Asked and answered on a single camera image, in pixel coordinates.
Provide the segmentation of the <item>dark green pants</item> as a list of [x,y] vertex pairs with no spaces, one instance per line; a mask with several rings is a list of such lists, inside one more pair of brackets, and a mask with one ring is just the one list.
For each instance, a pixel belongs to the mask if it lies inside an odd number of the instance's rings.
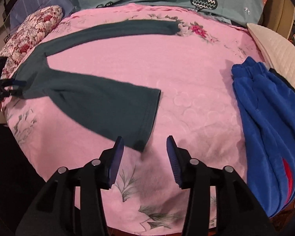
[[38,45],[13,75],[24,81],[23,99],[49,97],[83,127],[143,151],[152,132],[160,90],[51,69],[47,58],[90,41],[137,35],[175,35],[172,21],[130,20],[87,28]]

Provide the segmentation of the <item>pink floral bedsheet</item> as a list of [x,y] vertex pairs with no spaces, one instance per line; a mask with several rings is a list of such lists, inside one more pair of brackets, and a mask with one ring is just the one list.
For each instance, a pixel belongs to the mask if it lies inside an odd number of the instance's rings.
[[30,88],[4,101],[4,115],[45,180],[124,139],[116,184],[103,191],[111,228],[182,231],[188,191],[172,175],[169,135],[208,166],[246,176],[231,68],[263,61],[248,30],[180,7],[128,4],[76,12],[38,40],[14,70]]

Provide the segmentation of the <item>red floral pillow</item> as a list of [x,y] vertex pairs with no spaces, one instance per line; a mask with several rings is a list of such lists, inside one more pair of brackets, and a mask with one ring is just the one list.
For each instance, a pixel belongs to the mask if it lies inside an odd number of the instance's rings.
[[62,18],[63,11],[58,5],[45,7],[27,16],[0,51],[0,57],[7,58],[1,78],[11,78],[23,58],[56,28]]

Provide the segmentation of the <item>blue pants with red stripe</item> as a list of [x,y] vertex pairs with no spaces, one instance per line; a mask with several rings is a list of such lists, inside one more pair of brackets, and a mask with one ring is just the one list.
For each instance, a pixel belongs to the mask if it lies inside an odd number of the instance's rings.
[[247,184],[269,217],[295,198],[295,88],[248,57],[231,69],[245,137]]

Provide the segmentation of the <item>purple striped quilt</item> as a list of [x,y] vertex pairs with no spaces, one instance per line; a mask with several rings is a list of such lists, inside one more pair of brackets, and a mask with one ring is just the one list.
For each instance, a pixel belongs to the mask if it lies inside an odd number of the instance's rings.
[[10,28],[18,28],[27,16],[52,5],[59,5],[62,8],[64,17],[67,17],[73,9],[73,5],[69,0],[17,0],[9,14]]

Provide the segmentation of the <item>cream quilted pillow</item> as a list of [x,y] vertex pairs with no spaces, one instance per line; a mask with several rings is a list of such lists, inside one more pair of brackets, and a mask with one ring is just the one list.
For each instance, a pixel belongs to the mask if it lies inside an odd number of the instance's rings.
[[295,89],[295,46],[269,28],[247,24],[268,68],[283,76]]

